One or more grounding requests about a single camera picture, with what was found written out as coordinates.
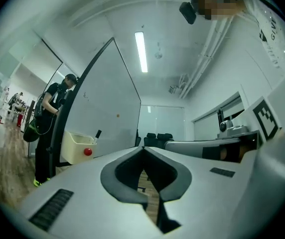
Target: pipe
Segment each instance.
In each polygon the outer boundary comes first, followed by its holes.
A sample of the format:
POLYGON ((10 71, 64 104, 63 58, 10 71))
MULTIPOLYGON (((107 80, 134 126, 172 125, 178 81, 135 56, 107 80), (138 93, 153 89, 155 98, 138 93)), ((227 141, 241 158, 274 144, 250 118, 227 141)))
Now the pipe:
POLYGON ((194 76, 196 75, 196 72, 198 71, 198 68, 199 68, 200 64, 202 63, 202 61, 203 61, 203 57, 206 55, 207 49, 208 49, 208 47, 209 47, 210 41, 211 41, 212 36, 213 36, 213 33, 214 33, 214 29, 216 28, 216 25, 217 25, 217 21, 216 21, 216 20, 211 23, 211 27, 210 27, 210 30, 209 30, 209 33, 208 33, 206 42, 205 42, 205 44, 204 44, 204 46, 203 46, 203 49, 202 49, 202 51, 201 51, 201 53, 200 53, 200 56, 201 56, 201 57, 199 58, 199 60, 198 60, 198 62, 197 62, 197 65, 196 65, 196 68, 195 68, 195 70, 192 72, 192 75, 191 75, 191 77, 189 78, 189 80, 188 80, 186 86, 183 88, 183 90, 182 90, 182 92, 181 92, 179 98, 182 98, 183 94, 184 94, 184 93, 186 92, 186 90, 188 89, 188 86, 191 84, 192 79, 193 79, 194 76))
MULTIPOLYGON (((212 46, 211 46, 211 48, 210 48, 210 52, 208 52, 208 54, 207 54, 207 56, 208 57, 211 57, 211 54, 212 54, 212 52, 213 52, 213 49, 215 48, 215 46, 217 45, 217 43, 218 43, 218 41, 219 41, 219 37, 221 36, 221 31, 223 30, 223 27, 225 26, 225 24, 226 24, 226 20, 224 19, 224 20, 222 20, 222 22, 221 22, 221 24, 220 24, 220 26, 219 26, 219 30, 218 30, 218 33, 217 33, 217 35, 216 35, 216 37, 215 37, 215 39, 214 39, 214 42, 213 42, 213 44, 212 44, 212 46)), ((214 25, 214 28, 213 28, 213 25, 211 25, 212 27, 211 27, 211 29, 210 29, 210 32, 211 32, 211 30, 213 29, 213 31, 215 30, 215 27, 216 27, 216 25, 217 25, 217 21, 216 21, 216 24, 214 25)), ((193 72, 193 74, 192 74, 192 77, 191 77, 191 79, 190 79, 190 82, 188 82, 188 84, 186 85, 186 87, 183 89, 184 91, 182 91, 181 92, 181 97, 182 98, 184 98, 187 94, 186 93, 188 93, 189 91, 190 91, 190 89, 191 88, 193 88, 193 83, 195 82, 195 75, 196 75, 196 73, 197 72, 201 72, 201 70, 204 68, 204 66, 206 66, 208 63, 205 61, 201 66, 198 64, 198 66, 197 66, 197 70, 195 70, 194 72, 193 72)))
MULTIPOLYGON (((216 46, 213 46, 213 47, 212 47, 213 51, 212 51, 211 57, 213 57, 213 56, 215 55, 215 53, 217 52, 217 50, 218 50, 218 48, 219 48, 219 46, 220 46, 222 40, 224 39, 226 33, 228 32, 228 29, 229 29, 229 27, 230 27, 230 24, 231 24, 233 18, 234 18, 234 17, 231 17, 231 18, 229 19, 229 22, 228 22, 227 25, 226 25, 226 21, 224 22, 223 26, 222 26, 222 23, 221 23, 221 25, 220 25, 220 27, 219 27, 219 32, 222 31, 222 30, 221 30, 221 27, 224 27, 224 26, 226 26, 226 27, 223 29, 223 33, 222 33, 222 35, 220 36, 219 41, 218 41, 217 43, 215 42, 215 43, 216 43, 216 46)), ((202 76, 202 74, 204 73, 204 71, 206 70, 207 66, 209 65, 210 61, 211 61, 211 60, 207 60, 207 63, 205 63, 205 66, 203 66, 203 67, 199 70, 199 74, 198 74, 197 77, 192 81, 191 87, 186 90, 185 94, 184 94, 183 97, 182 97, 183 99, 187 96, 187 94, 189 93, 189 91, 190 91, 190 90, 194 87, 194 85, 198 82, 198 80, 200 79, 200 77, 202 76)))

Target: black pants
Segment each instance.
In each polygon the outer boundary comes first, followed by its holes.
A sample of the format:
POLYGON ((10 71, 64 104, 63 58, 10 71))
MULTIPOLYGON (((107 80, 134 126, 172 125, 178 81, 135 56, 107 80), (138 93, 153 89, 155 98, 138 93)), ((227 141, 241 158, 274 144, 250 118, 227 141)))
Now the black pants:
POLYGON ((48 131, 46 134, 39 136, 35 151, 35 179, 40 183, 44 183, 49 178, 49 153, 46 149, 51 145, 55 118, 51 122, 52 118, 43 118, 40 122, 40 133, 48 131))
POLYGON ((11 104, 11 105, 9 106, 9 109, 12 111, 12 109, 13 109, 13 104, 11 104))

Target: red button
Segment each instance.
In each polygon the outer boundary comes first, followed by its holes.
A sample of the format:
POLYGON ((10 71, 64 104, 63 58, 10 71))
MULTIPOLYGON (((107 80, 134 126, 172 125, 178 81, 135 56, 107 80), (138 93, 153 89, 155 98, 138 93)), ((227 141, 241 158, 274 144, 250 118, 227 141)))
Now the red button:
POLYGON ((86 148, 86 149, 84 149, 84 154, 85 154, 86 156, 90 156, 90 155, 93 154, 93 151, 92 151, 92 149, 90 149, 90 148, 86 148))

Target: fluorescent light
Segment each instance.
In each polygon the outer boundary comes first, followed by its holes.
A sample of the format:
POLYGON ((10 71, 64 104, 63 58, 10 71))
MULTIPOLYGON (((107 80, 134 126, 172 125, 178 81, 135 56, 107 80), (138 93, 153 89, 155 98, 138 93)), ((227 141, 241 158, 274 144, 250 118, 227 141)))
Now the fluorescent light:
POLYGON ((147 68, 147 58, 146 58, 146 50, 144 46, 143 32, 136 32, 135 37, 136 37, 139 59, 141 61, 142 72, 147 73, 148 68, 147 68))
POLYGON ((63 78, 65 78, 65 76, 62 75, 58 70, 57 70, 57 73, 58 73, 60 76, 62 76, 63 78))

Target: neon green shoe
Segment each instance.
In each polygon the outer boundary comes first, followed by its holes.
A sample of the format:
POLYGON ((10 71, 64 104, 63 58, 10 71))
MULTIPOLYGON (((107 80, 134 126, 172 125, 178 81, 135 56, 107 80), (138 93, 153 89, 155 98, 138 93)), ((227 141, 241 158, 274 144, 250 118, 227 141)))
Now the neon green shoe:
POLYGON ((34 179, 33 183, 35 187, 39 187, 42 185, 42 183, 38 182, 36 179, 34 179))

